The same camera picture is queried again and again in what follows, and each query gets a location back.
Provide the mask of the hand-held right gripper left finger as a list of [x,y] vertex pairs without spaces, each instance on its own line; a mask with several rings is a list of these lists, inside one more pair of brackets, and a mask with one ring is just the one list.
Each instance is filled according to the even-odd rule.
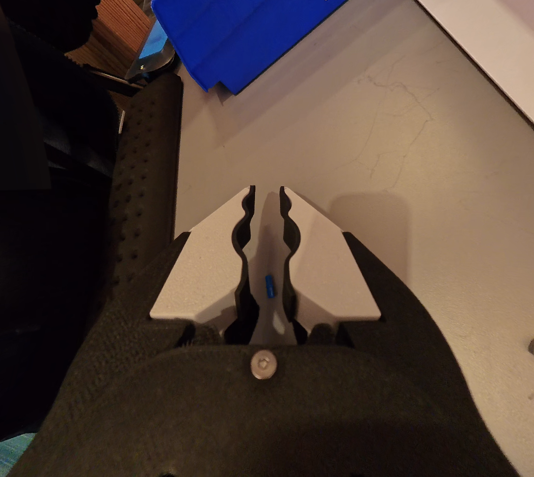
[[250,290],[244,246],[251,238],[255,192],[254,185],[244,188],[184,235],[151,319],[211,325],[222,336],[252,336],[259,305]]

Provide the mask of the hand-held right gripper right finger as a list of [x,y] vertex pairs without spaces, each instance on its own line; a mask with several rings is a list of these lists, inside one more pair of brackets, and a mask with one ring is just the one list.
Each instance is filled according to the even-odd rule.
[[295,336],[317,325],[334,333],[341,323],[377,321],[381,312],[344,232],[290,188],[279,190],[284,261],[283,308]]

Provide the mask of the white wooden book stand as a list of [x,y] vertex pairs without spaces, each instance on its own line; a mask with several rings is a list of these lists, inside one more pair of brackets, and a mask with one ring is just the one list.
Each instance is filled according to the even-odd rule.
[[533,124],[533,0],[416,0]]

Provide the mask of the wooden slatted panel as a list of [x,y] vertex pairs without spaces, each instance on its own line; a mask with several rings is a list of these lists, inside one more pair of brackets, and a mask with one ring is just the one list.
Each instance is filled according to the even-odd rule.
[[153,20],[133,0],[100,0],[88,41],[66,56],[124,77],[137,58]]

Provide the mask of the metal clamp plate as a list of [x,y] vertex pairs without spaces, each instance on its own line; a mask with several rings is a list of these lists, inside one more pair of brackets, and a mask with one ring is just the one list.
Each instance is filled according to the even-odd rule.
[[164,28],[155,19],[124,78],[130,83],[149,82],[172,65],[175,54]]

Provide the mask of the black perforated board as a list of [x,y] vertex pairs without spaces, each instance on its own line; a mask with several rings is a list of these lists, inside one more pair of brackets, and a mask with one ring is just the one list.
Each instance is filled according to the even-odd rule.
[[183,81],[166,73],[131,100],[110,193],[106,285],[126,288],[174,239]]

